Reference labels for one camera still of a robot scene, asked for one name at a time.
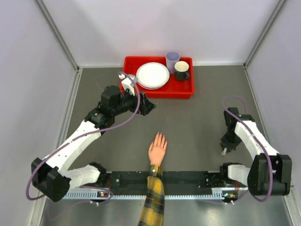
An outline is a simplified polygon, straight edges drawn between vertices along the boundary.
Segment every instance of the gray table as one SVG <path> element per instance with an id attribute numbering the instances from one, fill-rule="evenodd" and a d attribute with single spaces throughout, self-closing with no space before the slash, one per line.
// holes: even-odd
<path id="1" fill-rule="evenodd" d="M 119 68 L 84 69 L 71 117 L 68 135 L 79 126 L 86 114 L 100 100 L 108 85 L 119 83 Z M 92 143 L 71 168 L 96 161 L 110 171 L 146 171 L 148 146 L 158 131 L 168 139 L 162 163 L 164 170 L 218 170 L 224 162 L 240 162 L 248 167 L 252 160 L 243 145 L 226 157 L 220 156 L 220 139 L 226 132 L 221 101 L 225 96 L 238 95 L 248 104 L 258 123 L 259 116 L 242 66 L 194 67 L 195 94 L 189 100 L 151 99 L 157 105 L 149 115 L 137 115 L 127 125 L 104 134 Z M 229 100 L 227 106 L 237 106 L 239 100 Z M 116 117 L 119 124 L 130 117 Z M 76 201 L 47 201 L 50 214 L 56 215 Z M 143 201 L 111 201 L 96 208 L 81 204 L 57 221 L 49 222 L 43 215 L 42 225 L 136 225 Z M 259 203 L 251 196 L 235 206 L 220 206 L 197 201 L 166 201 L 165 225 L 290 225 L 282 197 L 272 197 Z"/>

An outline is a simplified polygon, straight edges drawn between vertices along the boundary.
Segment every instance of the human hand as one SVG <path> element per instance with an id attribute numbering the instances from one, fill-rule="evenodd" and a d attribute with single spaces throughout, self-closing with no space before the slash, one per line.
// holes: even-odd
<path id="1" fill-rule="evenodd" d="M 150 164 L 160 166 L 165 155 L 167 141 L 162 133 L 157 133 L 155 140 L 150 144 Z"/>

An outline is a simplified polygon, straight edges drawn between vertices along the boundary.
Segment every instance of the stack of plates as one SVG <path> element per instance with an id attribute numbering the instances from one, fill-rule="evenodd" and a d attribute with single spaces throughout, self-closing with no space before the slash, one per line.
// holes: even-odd
<path id="1" fill-rule="evenodd" d="M 163 64 L 151 62 L 139 67 L 136 77 L 141 87 L 159 89 L 167 83 L 169 71 Z"/>

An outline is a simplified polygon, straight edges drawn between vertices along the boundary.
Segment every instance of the red plastic bin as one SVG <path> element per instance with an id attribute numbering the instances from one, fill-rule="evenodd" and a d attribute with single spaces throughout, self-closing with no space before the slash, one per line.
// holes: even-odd
<path id="1" fill-rule="evenodd" d="M 144 91 L 148 98 L 177 98 L 177 99 L 189 99 L 194 94 L 194 79 L 193 79 L 193 67 L 192 59 L 190 57 L 181 57 L 181 61 L 185 61 L 189 64 L 190 79 L 187 81 L 177 81 L 175 75 L 171 74 L 168 82 L 161 88 L 155 90 L 149 90 L 142 88 L 138 83 L 140 91 Z M 149 62 L 158 62 L 166 65 L 164 56 L 127 56 L 124 61 L 123 71 L 127 74 L 136 75 L 138 68 Z"/>

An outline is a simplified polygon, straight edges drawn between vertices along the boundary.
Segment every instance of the mug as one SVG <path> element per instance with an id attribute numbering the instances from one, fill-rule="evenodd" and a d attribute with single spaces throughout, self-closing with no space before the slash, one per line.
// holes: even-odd
<path id="1" fill-rule="evenodd" d="M 185 81 L 190 79 L 190 74 L 188 73 L 189 64 L 185 61 L 179 61 L 174 65 L 175 78 L 178 81 Z"/>
<path id="2" fill-rule="evenodd" d="M 174 65 L 180 60 L 180 54 L 177 52 L 169 52 L 165 56 L 166 67 L 170 74 L 174 74 Z"/>

